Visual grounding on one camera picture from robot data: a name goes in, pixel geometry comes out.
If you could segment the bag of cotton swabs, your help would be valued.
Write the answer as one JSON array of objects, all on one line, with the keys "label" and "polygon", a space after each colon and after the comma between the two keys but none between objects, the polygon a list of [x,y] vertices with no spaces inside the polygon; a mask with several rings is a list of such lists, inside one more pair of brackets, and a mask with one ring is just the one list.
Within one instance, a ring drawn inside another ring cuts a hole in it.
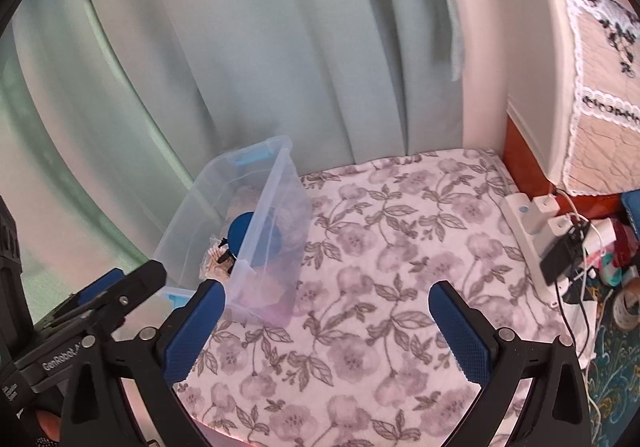
[{"label": "bag of cotton swabs", "polygon": [[214,279],[219,282],[227,282],[231,278],[235,257],[229,249],[226,238],[219,239],[213,236],[209,240],[209,246],[201,261],[198,277],[201,280]]}]

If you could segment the blue round ball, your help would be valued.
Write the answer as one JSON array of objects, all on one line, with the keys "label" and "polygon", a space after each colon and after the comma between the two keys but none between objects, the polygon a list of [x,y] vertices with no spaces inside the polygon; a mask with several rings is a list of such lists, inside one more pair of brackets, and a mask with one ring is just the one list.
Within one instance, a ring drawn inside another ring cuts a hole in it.
[{"label": "blue round ball", "polygon": [[264,267],[282,251],[282,233],[269,213],[258,222],[254,212],[245,212],[232,220],[227,240],[235,259],[252,267]]}]

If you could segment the black small device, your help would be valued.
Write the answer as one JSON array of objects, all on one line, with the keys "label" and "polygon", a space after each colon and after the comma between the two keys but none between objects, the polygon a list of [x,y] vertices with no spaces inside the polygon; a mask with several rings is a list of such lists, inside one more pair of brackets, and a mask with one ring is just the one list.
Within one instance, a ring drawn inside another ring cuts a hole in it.
[{"label": "black small device", "polygon": [[584,261],[582,244],[585,228],[573,226],[564,236],[556,240],[540,261],[540,271],[546,285],[554,285],[561,277],[573,280]]}]

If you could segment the white charger plug lower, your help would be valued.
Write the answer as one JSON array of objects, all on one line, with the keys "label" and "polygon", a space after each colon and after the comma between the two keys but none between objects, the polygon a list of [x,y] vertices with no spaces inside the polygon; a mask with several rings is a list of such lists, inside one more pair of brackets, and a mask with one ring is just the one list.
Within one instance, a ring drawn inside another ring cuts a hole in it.
[{"label": "white charger plug lower", "polygon": [[573,227],[572,219],[570,215],[563,214],[550,218],[547,222],[546,230],[551,241],[561,238],[567,233],[570,228]]}]

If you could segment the white charger plug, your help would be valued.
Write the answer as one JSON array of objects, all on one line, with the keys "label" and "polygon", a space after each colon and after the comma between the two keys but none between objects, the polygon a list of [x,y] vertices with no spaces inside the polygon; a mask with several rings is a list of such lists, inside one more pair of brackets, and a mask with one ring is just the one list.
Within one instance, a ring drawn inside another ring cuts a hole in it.
[{"label": "white charger plug", "polygon": [[550,218],[547,222],[546,230],[551,241],[561,238],[567,233],[570,228],[573,227],[572,219],[570,215],[563,214]]},{"label": "white charger plug", "polygon": [[535,196],[530,200],[529,212],[527,213],[527,232],[539,233],[548,220],[552,219],[559,211],[559,203],[553,194]]}]

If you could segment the floral grey white blanket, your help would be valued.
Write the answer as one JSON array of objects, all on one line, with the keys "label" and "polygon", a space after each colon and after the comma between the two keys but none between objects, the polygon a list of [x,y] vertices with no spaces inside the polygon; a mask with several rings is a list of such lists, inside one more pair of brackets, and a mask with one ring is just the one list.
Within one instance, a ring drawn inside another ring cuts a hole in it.
[{"label": "floral grey white blanket", "polygon": [[574,337],[582,311],[542,301],[501,212],[495,152],[442,150],[299,175],[276,224],[297,259],[288,323],[226,311],[176,392],[195,420],[256,446],[437,446],[469,408],[433,323],[440,280],[525,340]]}]

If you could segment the white power strip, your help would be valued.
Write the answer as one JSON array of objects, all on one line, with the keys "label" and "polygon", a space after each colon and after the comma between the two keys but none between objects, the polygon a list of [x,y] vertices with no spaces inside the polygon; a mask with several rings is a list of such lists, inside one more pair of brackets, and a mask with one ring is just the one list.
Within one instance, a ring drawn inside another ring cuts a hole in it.
[{"label": "white power strip", "polygon": [[539,300],[551,307],[558,306],[554,285],[546,285],[540,271],[540,261],[544,252],[558,240],[551,241],[546,230],[547,224],[539,233],[528,233],[526,228],[529,197],[524,192],[508,194],[500,202],[500,208],[506,223],[510,227],[528,267],[529,278]]}]

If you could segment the white charger plug upper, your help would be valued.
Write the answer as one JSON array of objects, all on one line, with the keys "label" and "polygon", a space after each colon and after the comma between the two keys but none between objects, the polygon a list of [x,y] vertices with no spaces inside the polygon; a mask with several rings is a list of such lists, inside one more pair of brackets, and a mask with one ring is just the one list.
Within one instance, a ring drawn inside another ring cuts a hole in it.
[{"label": "white charger plug upper", "polygon": [[527,232],[539,233],[548,220],[552,219],[559,211],[559,203],[553,194],[535,196],[530,200],[529,212],[527,213]]}]

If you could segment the clear plastic storage bin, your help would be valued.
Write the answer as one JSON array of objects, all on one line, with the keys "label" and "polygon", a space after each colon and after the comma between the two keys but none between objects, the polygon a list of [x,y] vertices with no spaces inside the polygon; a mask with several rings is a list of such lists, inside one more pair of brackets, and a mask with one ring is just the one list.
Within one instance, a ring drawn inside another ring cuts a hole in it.
[{"label": "clear plastic storage bin", "polygon": [[286,136],[230,151],[201,170],[154,253],[168,285],[224,285],[239,323],[285,328],[293,317],[311,202]]}]

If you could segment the quilted lace trimmed cover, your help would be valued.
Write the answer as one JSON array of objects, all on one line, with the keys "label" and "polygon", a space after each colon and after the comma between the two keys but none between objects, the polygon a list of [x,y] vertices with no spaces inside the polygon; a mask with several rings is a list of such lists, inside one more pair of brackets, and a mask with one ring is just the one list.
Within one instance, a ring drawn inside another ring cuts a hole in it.
[{"label": "quilted lace trimmed cover", "polygon": [[562,183],[577,196],[639,188],[639,15],[629,0],[565,0],[575,78]]}]

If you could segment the pale green curtain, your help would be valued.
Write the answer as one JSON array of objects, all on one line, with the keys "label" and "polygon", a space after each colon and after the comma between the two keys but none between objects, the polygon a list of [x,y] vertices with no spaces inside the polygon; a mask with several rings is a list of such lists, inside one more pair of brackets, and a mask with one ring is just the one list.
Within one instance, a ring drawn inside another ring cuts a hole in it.
[{"label": "pale green curtain", "polygon": [[157,246],[215,156],[300,173],[462,144],[454,0],[22,0],[1,37],[1,193],[35,317]]}]

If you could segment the white appliance cabinet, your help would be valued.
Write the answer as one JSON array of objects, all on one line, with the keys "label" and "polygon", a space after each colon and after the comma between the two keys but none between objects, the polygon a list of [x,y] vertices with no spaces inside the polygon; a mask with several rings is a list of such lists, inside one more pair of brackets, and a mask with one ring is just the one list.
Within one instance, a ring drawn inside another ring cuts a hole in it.
[{"label": "white appliance cabinet", "polygon": [[574,35],[566,0],[456,0],[464,57],[463,144],[506,147],[513,123],[557,184],[570,139]]}]

